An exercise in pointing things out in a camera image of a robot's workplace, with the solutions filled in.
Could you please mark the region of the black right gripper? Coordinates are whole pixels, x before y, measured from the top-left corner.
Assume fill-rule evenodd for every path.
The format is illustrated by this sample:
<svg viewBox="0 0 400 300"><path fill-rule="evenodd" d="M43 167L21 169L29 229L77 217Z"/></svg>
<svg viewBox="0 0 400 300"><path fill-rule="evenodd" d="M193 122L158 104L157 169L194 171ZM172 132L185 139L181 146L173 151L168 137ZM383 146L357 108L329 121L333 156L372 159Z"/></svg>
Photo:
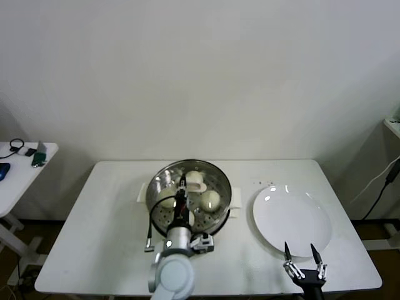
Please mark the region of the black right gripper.
<svg viewBox="0 0 400 300"><path fill-rule="evenodd" d="M284 259L283 267L287 275L292 279L293 283L299 286L303 291L303 299L305 300L324 300L322 287L326 280L327 264L323 263L320 253L311 243L312 256L316 263L315 270L300 270L293 262L287 242L284 243Z"/></svg>

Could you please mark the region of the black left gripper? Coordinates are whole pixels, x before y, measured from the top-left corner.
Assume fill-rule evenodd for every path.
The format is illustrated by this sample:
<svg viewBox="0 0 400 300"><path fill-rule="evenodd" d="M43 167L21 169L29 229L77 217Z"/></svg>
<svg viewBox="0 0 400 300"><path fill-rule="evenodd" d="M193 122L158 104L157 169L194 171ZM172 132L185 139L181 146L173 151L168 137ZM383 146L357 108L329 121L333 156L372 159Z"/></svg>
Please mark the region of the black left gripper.
<svg viewBox="0 0 400 300"><path fill-rule="evenodd" d="M176 206L174 208L174 216L171 223L171 227L185 227L190 228L189 224L189 189L190 184L185 180L185 174L183 174L179 180L176 191Z"/></svg>

